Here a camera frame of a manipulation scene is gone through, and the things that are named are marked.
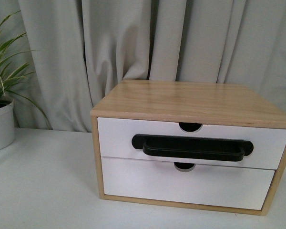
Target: drawer unit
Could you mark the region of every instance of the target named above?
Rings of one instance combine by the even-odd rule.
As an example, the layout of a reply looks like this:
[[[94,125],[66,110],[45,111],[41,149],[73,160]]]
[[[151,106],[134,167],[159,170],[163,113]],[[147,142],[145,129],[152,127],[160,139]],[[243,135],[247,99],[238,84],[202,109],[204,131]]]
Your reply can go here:
[[[286,114],[241,85],[123,80],[91,112],[102,199],[265,215]]]

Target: black handle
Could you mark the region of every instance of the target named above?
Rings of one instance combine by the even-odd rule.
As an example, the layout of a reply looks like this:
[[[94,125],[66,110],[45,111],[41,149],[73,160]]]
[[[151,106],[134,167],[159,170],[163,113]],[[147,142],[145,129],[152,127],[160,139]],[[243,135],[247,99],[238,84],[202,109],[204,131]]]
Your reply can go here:
[[[132,145],[150,156],[219,161],[241,161],[253,151],[250,141],[163,135],[135,135]]]

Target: wooden frame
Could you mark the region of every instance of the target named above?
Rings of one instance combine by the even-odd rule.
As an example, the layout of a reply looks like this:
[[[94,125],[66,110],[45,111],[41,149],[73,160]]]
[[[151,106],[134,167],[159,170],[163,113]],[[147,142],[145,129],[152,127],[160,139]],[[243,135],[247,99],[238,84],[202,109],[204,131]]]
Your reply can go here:
[[[195,99],[194,101],[188,99],[186,99],[187,101],[184,101],[180,97],[181,95],[183,95],[188,98],[188,96],[190,96],[189,92],[191,90],[201,90],[201,88],[202,91],[198,95],[198,97],[200,97],[202,101],[198,104]],[[131,96],[134,90],[138,90],[139,95]],[[173,95],[173,97],[171,97],[172,101],[169,104],[165,104],[165,101],[162,101],[162,92],[164,97],[167,94]],[[188,102],[190,108],[184,106],[181,107],[177,104],[178,102]],[[161,109],[156,110],[154,109],[154,106],[152,106],[152,104],[150,105],[149,103],[155,103],[160,106]],[[172,110],[176,107],[181,108],[181,110]],[[197,112],[195,113],[193,112],[193,110],[199,110],[199,113],[197,114]],[[246,116],[238,117],[238,112],[245,112]],[[104,193],[102,161],[97,125],[98,117],[127,118],[167,122],[201,122],[204,124],[214,125],[235,125],[286,129],[286,114],[280,111],[275,106],[273,106],[271,103],[262,99],[256,93],[247,89],[246,87],[241,85],[212,83],[150,82],[142,80],[122,81],[120,85],[114,88],[109,93],[109,95],[106,96],[91,111],[92,136],[99,195],[101,199],[107,200],[117,200],[179,208],[224,211],[251,215],[264,216],[269,211],[272,200],[276,193],[276,189],[286,167],[286,146],[279,166],[273,176],[270,188],[268,190],[261,210],[112,196],[106,195]]]

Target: gray curtain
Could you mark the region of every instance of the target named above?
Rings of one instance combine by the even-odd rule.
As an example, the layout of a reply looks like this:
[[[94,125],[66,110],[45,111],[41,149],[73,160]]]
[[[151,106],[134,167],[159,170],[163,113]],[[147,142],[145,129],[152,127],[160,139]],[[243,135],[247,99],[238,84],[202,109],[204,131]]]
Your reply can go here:
[[[55,130],[90,131],[89,111],[118,82],[240,83],[286,111],[286,0],[5,0],[6,36],[36,50],[36,75],[19,92]],[[21,127],[46,128],[17,98]]]

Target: white drawer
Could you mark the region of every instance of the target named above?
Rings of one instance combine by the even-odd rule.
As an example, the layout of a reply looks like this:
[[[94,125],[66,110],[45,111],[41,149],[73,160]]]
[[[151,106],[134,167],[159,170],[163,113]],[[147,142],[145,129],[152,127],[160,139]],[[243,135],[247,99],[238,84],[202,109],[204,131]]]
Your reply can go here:
[[[286,145],[285,129],[203,125],[200,130],[188,133],[174,122],[98,118],[98,130],[101,156],[230,167],[277,169]],[[253,143],[254,149],[238,162],[149,156],[132,146],[136,134],[247,140]]]
[[[104,193],[183,203],[261,209],[274,171],[102,157]]]

